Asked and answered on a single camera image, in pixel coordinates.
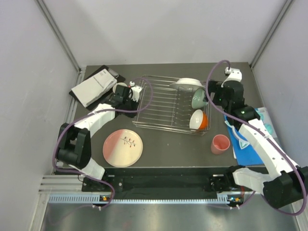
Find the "orange mug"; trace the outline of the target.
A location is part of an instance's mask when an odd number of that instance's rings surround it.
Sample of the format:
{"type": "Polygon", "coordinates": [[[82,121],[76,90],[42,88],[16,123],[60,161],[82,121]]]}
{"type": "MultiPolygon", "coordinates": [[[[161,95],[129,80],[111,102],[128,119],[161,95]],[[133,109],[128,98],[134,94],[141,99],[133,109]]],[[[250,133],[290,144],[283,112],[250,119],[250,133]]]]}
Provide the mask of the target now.
{"type": "Polygon", "coordinates": [[[126,87],[126,86],[127,86],[127,84],[126,84],[126,83],[124,83],[124,82],[118,82],[118,83],[116,83],[116,84],[113,86],[113,93],[115,93],[115,92],[116,92],[116,88],[117,88],[117,86],[124,86],[124,87],[126,87]]]}

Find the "mint green bowl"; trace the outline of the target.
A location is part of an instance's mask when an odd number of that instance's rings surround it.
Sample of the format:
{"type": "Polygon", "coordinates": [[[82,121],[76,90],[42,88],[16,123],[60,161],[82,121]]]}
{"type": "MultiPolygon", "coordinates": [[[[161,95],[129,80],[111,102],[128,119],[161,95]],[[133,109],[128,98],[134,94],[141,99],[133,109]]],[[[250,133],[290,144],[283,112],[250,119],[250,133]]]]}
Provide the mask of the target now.
{"type": "Polygon", "coordinates": [[[199,88],[193,95],[191,106],[192,109],[201,109],[207,106],[208,102],[205,100],[205,90],[199,88]]]}

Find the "orange white bowl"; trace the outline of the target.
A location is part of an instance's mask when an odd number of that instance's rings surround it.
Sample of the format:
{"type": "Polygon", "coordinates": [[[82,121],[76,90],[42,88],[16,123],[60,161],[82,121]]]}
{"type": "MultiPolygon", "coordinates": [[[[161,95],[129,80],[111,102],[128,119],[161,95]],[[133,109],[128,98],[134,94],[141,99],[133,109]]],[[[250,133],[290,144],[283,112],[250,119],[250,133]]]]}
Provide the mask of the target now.
{"type": "Polygon", "coordinates": [[[191,130],[203,130],[208,126],[208,118],[204,111],[201,109],[196,110],[189,122],[189,128],[191,130]]]}

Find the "white blue-rimmed plate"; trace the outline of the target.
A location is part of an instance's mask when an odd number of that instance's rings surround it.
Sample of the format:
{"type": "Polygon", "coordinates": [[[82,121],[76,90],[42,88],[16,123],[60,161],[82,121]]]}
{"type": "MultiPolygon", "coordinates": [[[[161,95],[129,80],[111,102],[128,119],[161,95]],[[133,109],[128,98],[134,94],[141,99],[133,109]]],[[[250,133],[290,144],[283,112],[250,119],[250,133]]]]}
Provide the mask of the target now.
{"type": "Polygon", "coordinates": [[[187,90],[187,91],[196,91],[199,88],[202,88],[203,85],[201,82],[194,78],[180,78],[177,82],[169,85],[170,88],[176,90],[187,90]]]}

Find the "pink cup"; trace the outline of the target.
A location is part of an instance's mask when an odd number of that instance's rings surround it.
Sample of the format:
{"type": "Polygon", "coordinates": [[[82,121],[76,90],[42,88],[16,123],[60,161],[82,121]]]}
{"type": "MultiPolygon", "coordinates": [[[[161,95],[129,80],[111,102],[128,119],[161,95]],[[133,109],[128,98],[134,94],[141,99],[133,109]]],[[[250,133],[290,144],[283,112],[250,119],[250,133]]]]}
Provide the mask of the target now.
{"type": "Polygon", "coordinates": [[[213,154],[222,154],[229,149],[231,142],[225,135],[216,135],[211,143],[211,152],[213,154]]]}

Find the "pink cream plate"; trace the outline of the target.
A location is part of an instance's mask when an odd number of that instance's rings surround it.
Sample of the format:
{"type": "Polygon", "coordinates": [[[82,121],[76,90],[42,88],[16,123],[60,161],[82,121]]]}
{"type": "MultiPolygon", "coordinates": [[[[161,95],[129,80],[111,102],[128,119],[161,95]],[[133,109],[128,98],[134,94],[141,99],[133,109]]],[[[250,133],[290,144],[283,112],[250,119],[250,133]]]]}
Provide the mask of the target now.
{"type": "Polygon", "coordinates": [[[143,152],[141,137],[129,129],[111,133],[103,144],[103,156],[114,167],[124,168],[135,164],[143,152]]]}

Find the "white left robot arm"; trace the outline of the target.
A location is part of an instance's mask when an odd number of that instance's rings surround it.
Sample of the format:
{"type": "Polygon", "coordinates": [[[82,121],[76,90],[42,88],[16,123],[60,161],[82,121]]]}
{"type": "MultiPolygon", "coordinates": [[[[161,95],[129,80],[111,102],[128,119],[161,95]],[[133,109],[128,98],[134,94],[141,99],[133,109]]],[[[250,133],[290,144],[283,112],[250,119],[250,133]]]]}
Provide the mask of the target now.
{"type": "Polygon", "coordinates": [[[61,125],[54,153],[55,160],[93,178],[92,185],[99,191],[108,188],[109,179],[104,176],[105,169],[91,157],[91,138],[120,114],[134,117],[142,87],[117,85],[115,90],[86,116],[72,124],[61,125]]]}

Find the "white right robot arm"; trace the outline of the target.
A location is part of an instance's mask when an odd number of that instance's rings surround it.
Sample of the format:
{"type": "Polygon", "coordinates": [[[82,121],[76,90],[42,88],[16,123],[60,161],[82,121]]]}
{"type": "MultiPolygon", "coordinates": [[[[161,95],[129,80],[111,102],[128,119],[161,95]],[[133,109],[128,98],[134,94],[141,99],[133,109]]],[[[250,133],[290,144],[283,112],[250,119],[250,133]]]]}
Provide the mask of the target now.
{"type": "Polygon", "coordinates": [[[244,186],[258,192],[275,209],[302,200],[302,213],[308,201],[308,168],[289,158],[266,131],[256,110],[244,102],[242,83],[209,80],[205,98],[245,137],[267,169],[263,174],[243,165],[230,167],[224,175],[225,186],[232,191],[244,186]]]}

